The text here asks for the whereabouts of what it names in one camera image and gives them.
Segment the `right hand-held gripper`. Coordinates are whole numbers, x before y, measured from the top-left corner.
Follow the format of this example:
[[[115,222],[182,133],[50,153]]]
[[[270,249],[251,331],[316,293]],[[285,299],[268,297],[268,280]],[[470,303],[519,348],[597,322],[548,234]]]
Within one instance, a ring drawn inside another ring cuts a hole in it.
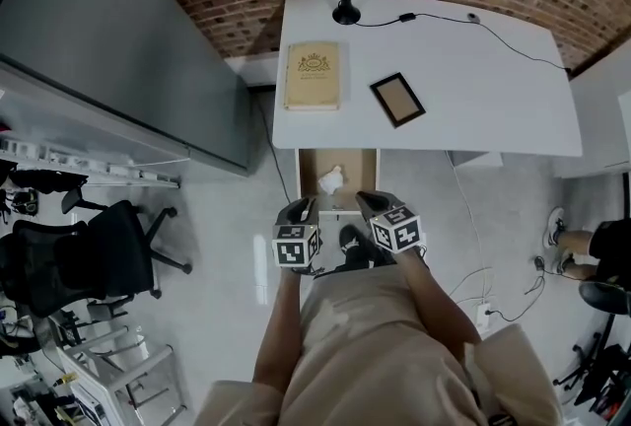
[[[426,235],[420,216],[410,206],[386,191],[358,191],[355,199],[362,217],[369,219],[377,247],[391,254],[412,249],[425,256]]]

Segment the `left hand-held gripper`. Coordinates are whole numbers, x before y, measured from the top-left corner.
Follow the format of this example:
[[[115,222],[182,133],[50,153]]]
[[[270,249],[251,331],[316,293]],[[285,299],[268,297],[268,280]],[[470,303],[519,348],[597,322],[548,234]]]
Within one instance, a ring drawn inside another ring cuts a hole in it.
[[[296,273],[316,273],[314,259],[321,247],[317,198],[302,197],[279,214],[272,231],[272,251],[276,265]]]

